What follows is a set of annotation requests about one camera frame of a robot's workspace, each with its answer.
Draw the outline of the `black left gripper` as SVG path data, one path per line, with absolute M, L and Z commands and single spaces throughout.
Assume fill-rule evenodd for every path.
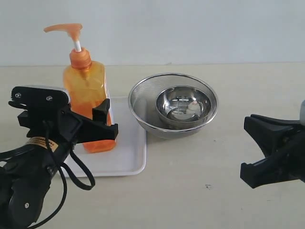
M 29 129 L 29 141 L 17 149 L 19 153 L 29 153 L 36 147 L 51 146 L 74 147 L 79 143 L 101 140 L 115 140 L 118 124 L 110 125 L 110 99 L 106 98 L 92 109 L 92 120 L 71 111 L 70 106 L 17 106 L 23 112 L 18 115 L 19 125 Z

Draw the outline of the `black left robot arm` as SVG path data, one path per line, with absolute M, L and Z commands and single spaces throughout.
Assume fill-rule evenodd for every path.
M 118 125 L 107 125 L 110 100 L 104 100 L 89 119 L 71 110 L 70 105 L 30 106 L 9 101 L 22 109 L 19 124 L 29 129 L 28 142 L 2 152 L 0 168 L 0 226 L 3 229 L 35 229 L 51 181 L 59 173 L 63 183 L 62 207 L 67 197 L 67 178 L 80 189 L 91 190 L 95 178 L 76 156 L 78 143 L 115 140 Z

